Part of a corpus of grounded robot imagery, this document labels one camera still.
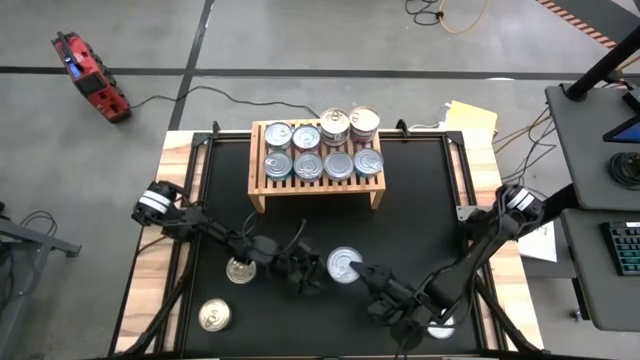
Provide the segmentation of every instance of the can lid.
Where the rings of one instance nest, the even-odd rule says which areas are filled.
[[[380,125],[380,115],[368,106],[359,106],[351,111],[349,121],[360,131],[373,131]]]
[[[293,163],[296,174],[304,179],[313,179],[322,175],[322,158],[315,153],[306,152],[296,156]]]
[[[327,271],[336,282],[352,283],[360,277],[349,265],[352,261],[362,262],[362,255],[356,249],[349,246],[335,248],[327,259]]]
[[[275,122],[267,126],[264,139],[269,145],[282,146],[291,140],[292,134],[291,126],[283,122]]]
[[[384,159],[382,154],[371,148],[359,150],[353,157],[356,169],[364,174],[375,174],[382,170]]]
[[[340,134],[349,129],[349,115],[342,109],[329,109],[320,115],[320,126],[329,134]]]
[[[301,149],[311,149],[320,143],[320,130],[313,125],[301,125],[293,131],[293,143]]]
[[[198,320],[203,329],[211,332],[224,329],[231,319],[231,309],[222,299],[211,299],[200,308]]]
[[[344,151],[331,153],[324,159],[324,169],[333,177],[347,177],[353,172],[353,159]]]
[[[237,261],[234,258],[229,259],[227,263],[227,277],[235,284],[246,284],[256,277],[257,267],[254,261],[249,264]]]
[[[453,315],[451,315],[450,318],[447,319],[447,321],[444,322],[444,324],[446,326],[453,326],[456,324],[455,319],[453,318]],[[429,335],[433,336],[436,339],[446,339],[451,337],[451,335],[453,335],[453,332],[456,330],[453,327],[447,327],[447,328],[443,328],[438,326],[438,324],[435,321],[430,321],[429,325],[433,325],[433,326],[429,326],[427,327],[427,331],[429,332]]]
[[[274,151],[264,159],[264,172],[267,176],[282,177],[291,173],[293,160],[284,151]]]

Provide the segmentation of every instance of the white paper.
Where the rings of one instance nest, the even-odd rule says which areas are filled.
[[[558,262],[556,254],[556,235],[553,222],[537,228],[527,236],[518,239],[520,255],[535,259]]]

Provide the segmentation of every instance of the gray desk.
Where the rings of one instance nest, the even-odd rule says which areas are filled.
[[[583,209],[640,211],[640,191],[627,190],[607,173],[616,153],[640,152],[640,144],[607,143],[602,135],[635,114],[621,89],[592,89],[585,100],[569,100],[559,86],[545,90],[575,195]]]
[[[640,276],[618,276],[598,229],[607,221],[639,221],[640,212],[567,209],[561,220],[593,324],[600,330],[640,331]]]

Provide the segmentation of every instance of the monitor screen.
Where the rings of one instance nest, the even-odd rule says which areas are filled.
[[[640,143],[640,122],[632,124],[628,128],[612,136],[611,141],[639,142]]]

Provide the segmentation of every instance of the red battery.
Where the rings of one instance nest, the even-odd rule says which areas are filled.
[[[129,118],[131,106],[127,98],[91,46],[73,32],[57,35],[51,43],[80,93],[110,122]]]

